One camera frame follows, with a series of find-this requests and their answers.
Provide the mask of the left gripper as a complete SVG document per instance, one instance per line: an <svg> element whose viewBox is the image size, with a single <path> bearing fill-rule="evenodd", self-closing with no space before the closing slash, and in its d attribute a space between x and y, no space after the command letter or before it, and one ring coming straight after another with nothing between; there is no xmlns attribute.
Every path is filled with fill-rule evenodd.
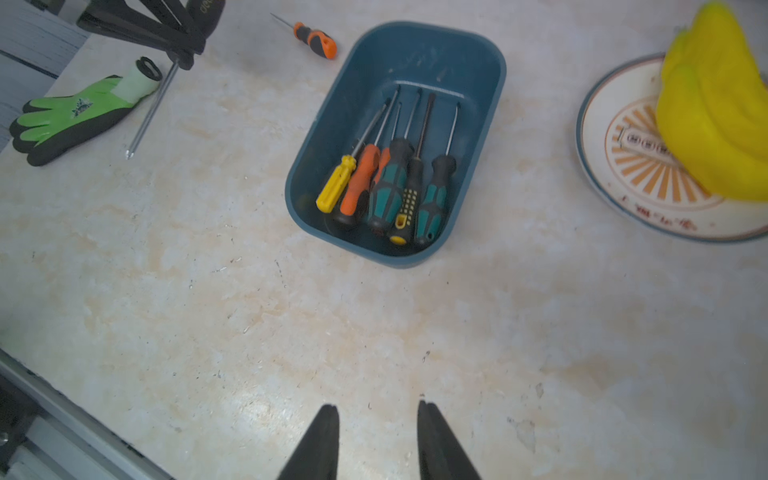
<svg viewBox="0 0 768 480"><path fill-rule="evenodd" d="M115 25L84 13L90 0L27 2L89 33L164 51L182 70L190 70L194 66L194 54L202 54L206 46L207 38L180 1L141 1L150 16L131 8L126 1L114 1Z"/></svg>

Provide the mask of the orange screwdriver large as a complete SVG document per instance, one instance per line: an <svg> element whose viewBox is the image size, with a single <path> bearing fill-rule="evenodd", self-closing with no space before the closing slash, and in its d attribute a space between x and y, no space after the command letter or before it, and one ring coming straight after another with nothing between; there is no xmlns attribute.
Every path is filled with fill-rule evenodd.
<svg viewBox="0 0 768 480"><path fill-rule="evenodd" d="M347 230L358 225L367 212L372 179L380 162L380 138L391 114L392 103L397 99L400 90L401 87L398 86L392 99L385 101L386 113L381 121L379 131L375 139L363 149L357 168L341 199L340 206L333 213L333 219Z"/></svg>

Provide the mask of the black handle long screwdriver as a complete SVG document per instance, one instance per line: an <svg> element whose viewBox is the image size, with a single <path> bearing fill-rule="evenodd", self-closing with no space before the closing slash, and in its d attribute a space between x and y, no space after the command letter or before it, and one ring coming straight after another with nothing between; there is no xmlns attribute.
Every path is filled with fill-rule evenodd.
<svg viewBox="0 0 768 480"><path fill-rule="evenodd" d="M186 10L201 34L205 38L208 38L218 26L225 4L226 2L224 0L190 0L186 4ZM149 129L152 119L162 103L176 73L180 68L189 70L194 65L194 53L192 51L182 50L180 53L170 53L169 58L173 61L173 65L166 77L160 83L159 88L154 95L153 103L139 127L136 136L126 151L127 159L132 158L139 148L139 145Z"/></svg>

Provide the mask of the yellow handle screwdriver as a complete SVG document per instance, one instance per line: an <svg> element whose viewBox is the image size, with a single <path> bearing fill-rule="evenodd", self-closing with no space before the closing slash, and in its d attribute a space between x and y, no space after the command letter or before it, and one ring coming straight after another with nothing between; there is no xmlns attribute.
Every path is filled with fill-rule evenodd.
<svg viewBox="0 0 768 480"><path fill-rule="evenodd" d="M370 135L370 132L377 124L381 115L385 112L386 108L390 104L391 99L387 98L376 115L370 121L365 131L361 135L359 141L353 148L352 152L348 155L344 155L341 158L341 162L336 166L328 181L326 182L323 190L316 199L316 206L323 213L331 213L336 203L338 202L344 188L347 186L352 173L356 169L357 161L356 156L361 151L362 147Z"/></svg>

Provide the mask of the black yellow copper-shaft screwdriver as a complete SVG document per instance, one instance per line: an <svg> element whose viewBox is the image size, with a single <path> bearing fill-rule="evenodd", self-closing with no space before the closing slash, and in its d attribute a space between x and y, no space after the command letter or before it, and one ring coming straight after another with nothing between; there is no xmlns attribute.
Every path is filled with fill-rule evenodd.
<svg viewBox="0 0 768 480"><path fill-rule="evenodd" d="M389 233L389 240L397 246L405 246L410 243L413 238L415 227L414 217L419 204L419 195L423 180L424 165L421 159L422 150L435 100L436 94L431 93L427 100L419 141L415 153L408 164L408 177L404 189L402 205L395 219L393 229Z"/></svg>

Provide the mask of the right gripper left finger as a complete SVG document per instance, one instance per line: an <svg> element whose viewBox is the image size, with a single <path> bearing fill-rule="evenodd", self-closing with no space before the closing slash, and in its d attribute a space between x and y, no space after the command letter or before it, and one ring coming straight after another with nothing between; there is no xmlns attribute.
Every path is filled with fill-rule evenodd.
<svg viewBox="0 0 768 480"><path fill-rule="evenodd" d="M323 405L309 425L278 480L336 480L340 417L335 405Z"/></svg>

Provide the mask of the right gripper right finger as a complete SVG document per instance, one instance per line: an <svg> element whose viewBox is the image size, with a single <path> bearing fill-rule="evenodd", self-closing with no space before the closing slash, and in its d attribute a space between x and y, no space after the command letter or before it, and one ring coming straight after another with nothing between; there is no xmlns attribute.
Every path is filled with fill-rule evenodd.
<svg viewBox="0 0 768 480"><path fill-rule="evenodd" d="M417 444L421 479L481 479L435 403L419 402Z"/></svg>

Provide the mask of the green handle screwdriver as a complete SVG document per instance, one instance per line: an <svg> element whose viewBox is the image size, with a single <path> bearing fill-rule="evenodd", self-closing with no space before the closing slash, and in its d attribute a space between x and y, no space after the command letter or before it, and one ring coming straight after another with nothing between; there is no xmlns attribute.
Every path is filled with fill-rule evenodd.
<svg viewBox="0 0 768 480"><path fill-rule="evenodd" d="M388 148L389 160L379 168L374 180L369 199L367 224L377 236L384 236L391 229L403 202L407 165L414 154L409 133L422 96L423 89L418 88L405 129L401 136L391 140Z"/></svg>
<svg viewBox="0 0 768 480"><path fill-rule="evenodd" d="M457 102L445 152L432 161L432 177L417 211L414 244L420 250L427 248L437 239L447 217L446 202L450 179L457 169L457 160L450 151L459 111L460 103Z"/></svg>

